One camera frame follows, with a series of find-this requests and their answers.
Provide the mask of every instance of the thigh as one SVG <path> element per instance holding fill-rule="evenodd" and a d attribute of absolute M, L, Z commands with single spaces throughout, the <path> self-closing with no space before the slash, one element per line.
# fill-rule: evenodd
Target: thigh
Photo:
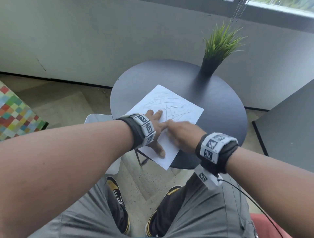
<path fill-rule="evenodd" d="M 30 238 L 127 237 L 119 231 L 108 206 L 109 188 L 101 178 L 83 197 Z"/>
<path fill-rule="evenodd" d="M 238 186 L 229 175 L 223 178 Z M 248 203 L 237 189 L 227 183 L 208 189 L 196 174 L 186 186 L 184 203 L 165 237 L 255 237 Z"/>

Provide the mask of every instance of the wristband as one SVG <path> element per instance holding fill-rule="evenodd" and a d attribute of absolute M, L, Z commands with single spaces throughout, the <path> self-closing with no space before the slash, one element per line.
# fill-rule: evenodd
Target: wristband
<path fill-rule="evenodd" d="M 205 134 L 196 146 L 195 154 L 201 159 L 201 166 L 215 176 L 226 173 L 226 164 L 238 148 L 236 138 L 222 133 Z"/>
<path fill-rule="evenodd" d="M 117 120 L 124 121 L 132 131 L 134 144 L 131 150 L 146 146 L 154 140 L 156 131 L 152 122 L 145 115 L 139 113 L 124 115 Z"/>

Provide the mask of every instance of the white shoelace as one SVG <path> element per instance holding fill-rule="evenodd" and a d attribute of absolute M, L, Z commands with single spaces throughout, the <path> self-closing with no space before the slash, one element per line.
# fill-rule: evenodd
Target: white shoelace
<path fill-rule="evenodd" d="M 124 205 L 122 202 L 122 198 L 118 196 L 117 191 L 113 191 L 113 194 L 115 195 L 116 199 L 118 200 L 118 203 L 121 205 Z"/>

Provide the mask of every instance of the mosaic pattern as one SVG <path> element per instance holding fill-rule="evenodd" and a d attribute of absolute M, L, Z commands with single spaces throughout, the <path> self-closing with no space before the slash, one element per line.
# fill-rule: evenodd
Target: mosaic pattern
<path fill-rule="evenodd" d="M 0 81 L 0 141 L 43 130 L 47 125 Z"/>

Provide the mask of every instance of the white sheet of paper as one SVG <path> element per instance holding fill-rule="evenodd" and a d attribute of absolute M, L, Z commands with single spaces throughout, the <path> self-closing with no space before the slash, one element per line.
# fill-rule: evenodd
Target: white sheet of paper
<path fill-rule="evenodd" d="M 151 90 L 138 104 L 128 111 L 127 114 L 145 114 L 149 109 L 152 109 L 154 113 L 160 109 L 163 110 L 159 122 L 172 119 L 175 122 L 189 121 L 193 124 L 197 122 L 204 111 L 203 108 L 196 106 L 161 85 L 157 85 Z M 153 149 L 147 146 L 139 150 L 167 170 L 179 152 L 179 148 L 169 140 L 165 131 L 163 131 L 158 138 L 158 142 L 166 152 L 165 158 L 160 158 Z"/>

